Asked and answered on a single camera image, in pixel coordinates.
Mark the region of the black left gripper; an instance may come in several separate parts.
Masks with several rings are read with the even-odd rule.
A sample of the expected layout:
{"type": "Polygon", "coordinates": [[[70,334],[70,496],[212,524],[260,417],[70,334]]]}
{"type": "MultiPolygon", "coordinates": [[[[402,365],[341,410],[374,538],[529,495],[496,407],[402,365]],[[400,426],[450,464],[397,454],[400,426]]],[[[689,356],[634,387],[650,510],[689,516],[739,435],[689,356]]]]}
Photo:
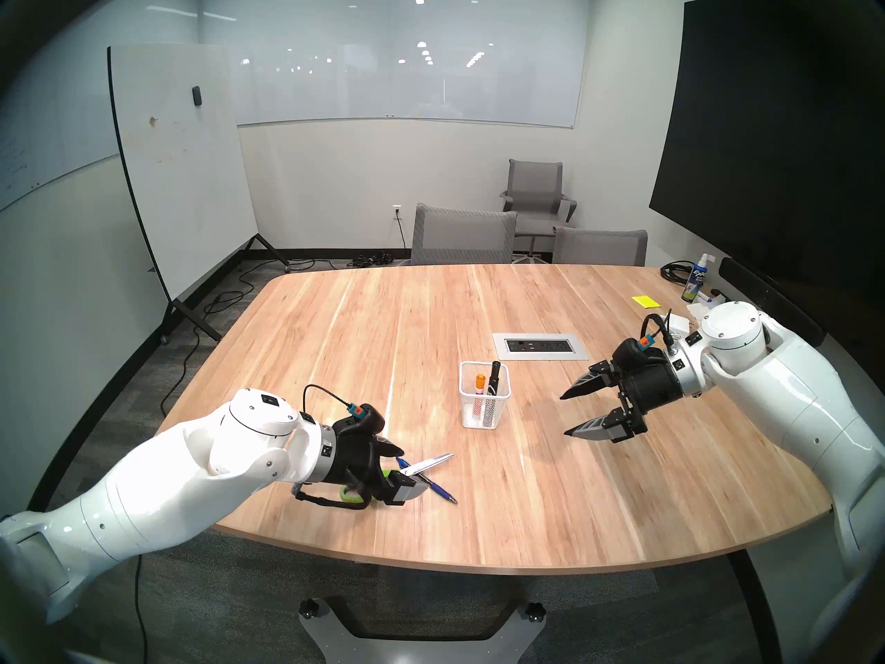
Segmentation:
{"type": "Polygon", "coordinates": [[[347,432],[333,427],[335,456],[325,482],[357,489],[360,506],[374,498],[387,506],[402,506],[419,496],[419,481],[400,470],[383,470],[381,458],[403,458],[403,449],[365,430],[347,432]]]}

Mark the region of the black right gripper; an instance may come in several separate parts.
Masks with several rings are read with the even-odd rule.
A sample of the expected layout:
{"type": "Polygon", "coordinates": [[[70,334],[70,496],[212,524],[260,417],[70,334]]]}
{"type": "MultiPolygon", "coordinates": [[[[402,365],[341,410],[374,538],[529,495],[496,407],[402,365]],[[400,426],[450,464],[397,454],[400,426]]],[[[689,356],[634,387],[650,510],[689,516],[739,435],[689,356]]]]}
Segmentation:
{"type": "Polygon", "coordinates": [[[618,385],[619,407],[609,414],[589,419],[565,431],[566,436],[587,441],[620,443],[649,431],[646,416],[650,411],[683,398],[684,393],[669,364],[651,364],[624,369],[610,362],[588,367],[560,396],[568,400],[593,394],[618,385]]]}

